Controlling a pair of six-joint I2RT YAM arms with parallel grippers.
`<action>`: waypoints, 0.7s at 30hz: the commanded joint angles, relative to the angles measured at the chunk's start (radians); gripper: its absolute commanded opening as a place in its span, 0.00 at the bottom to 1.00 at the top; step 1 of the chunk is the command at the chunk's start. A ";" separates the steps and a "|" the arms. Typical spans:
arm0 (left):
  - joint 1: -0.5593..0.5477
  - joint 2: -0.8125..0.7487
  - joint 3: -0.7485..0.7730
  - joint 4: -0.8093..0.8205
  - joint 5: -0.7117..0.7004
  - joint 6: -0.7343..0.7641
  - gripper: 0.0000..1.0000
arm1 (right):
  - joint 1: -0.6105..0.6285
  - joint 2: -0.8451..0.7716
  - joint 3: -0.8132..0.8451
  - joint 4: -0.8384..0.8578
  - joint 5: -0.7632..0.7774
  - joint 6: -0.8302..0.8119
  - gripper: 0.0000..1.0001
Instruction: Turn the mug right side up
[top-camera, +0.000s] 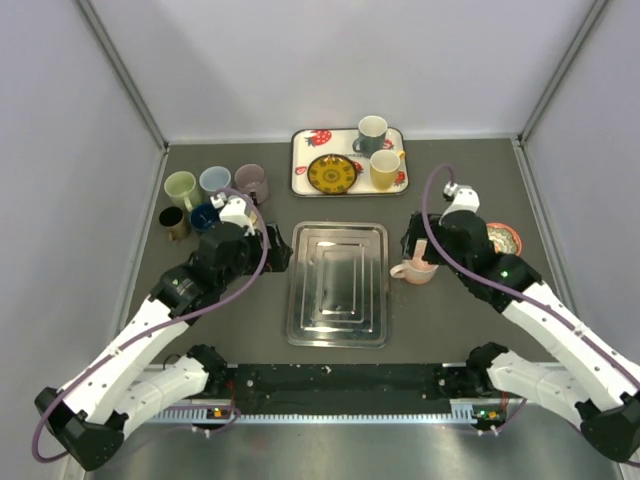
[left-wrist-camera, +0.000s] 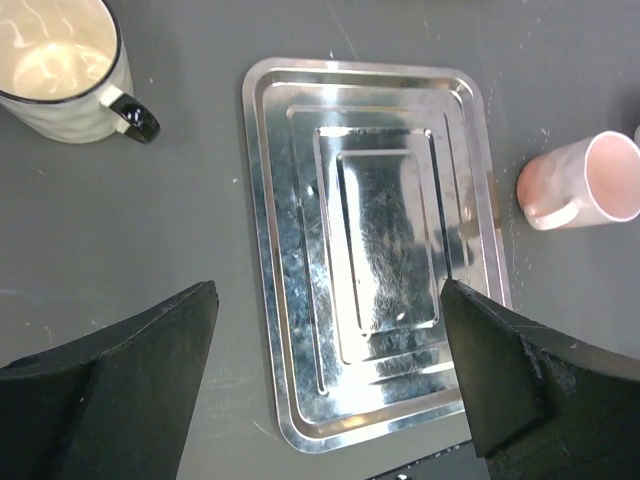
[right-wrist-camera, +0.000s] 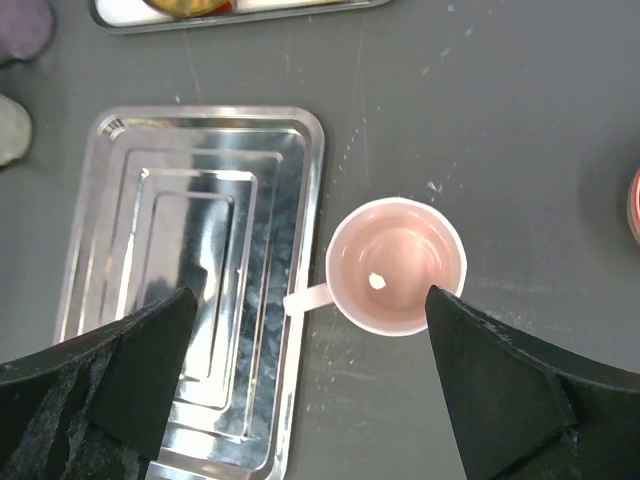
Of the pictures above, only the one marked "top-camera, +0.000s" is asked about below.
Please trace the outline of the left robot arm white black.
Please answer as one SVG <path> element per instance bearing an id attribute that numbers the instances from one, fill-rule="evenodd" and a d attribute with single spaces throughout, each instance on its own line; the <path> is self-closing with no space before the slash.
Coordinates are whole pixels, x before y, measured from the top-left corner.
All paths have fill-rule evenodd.
<path id="1" fill-rule="evenodd" d="M 139 375 L 174 339 L 203 315 L 238 298 L 246 286 L 225 293 L 237 278 L 256 281 L 264 272 L 287 269 L 292 250 L 279 228 L 267 223 L 251 234 L 217 222 L 200 237 L 188 259 L 164 272 L 118 336 L 83 372 L 65 385 L 44 388 L 34 404 L 40 419 L 32 455 L 41 462 L 48 431 L 85 470 L 106 464 L 143 423 L 193 395 L 216 396 L 226 387 L 225 361 L 215 349 L 196 345 L 176 366 L 150 380 Z"/>

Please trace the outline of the pink mug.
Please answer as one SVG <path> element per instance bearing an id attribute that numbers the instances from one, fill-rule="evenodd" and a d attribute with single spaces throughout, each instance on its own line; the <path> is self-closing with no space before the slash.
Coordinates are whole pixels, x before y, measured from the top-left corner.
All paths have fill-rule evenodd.
<path id="1" fill-rule="evenodd" d="M 414 285 L 424 285 L 430 282 L 435 276 L 438 266 L 422 259 L 426 253 L 427 246 L 428 241 L 426 239 L 417 240 L 413 257 L 409 260 L 405 259 L 400 264 L 392 267 L 390 276 L 395 279 L 403 279 Z"/>

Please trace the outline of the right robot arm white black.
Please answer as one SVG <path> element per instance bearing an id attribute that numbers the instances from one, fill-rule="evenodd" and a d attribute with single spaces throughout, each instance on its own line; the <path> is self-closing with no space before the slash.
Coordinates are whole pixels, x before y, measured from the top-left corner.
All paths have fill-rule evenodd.
<path id="1" fill-rule="evenodd" d="M 401 239 L 405 259 L 449 267 L 467 291 L 519 326 L 560 364 L 554 371 L 488 343 L 470 354 L 466 380 L 476 394 L 495 390 L 529 400 L 567 421 L 601 455 L 628 462 L 639 452 L 639 366 L 567 309 L 524 259 L 499 252 L 475 210 L 415 212 Z"/>

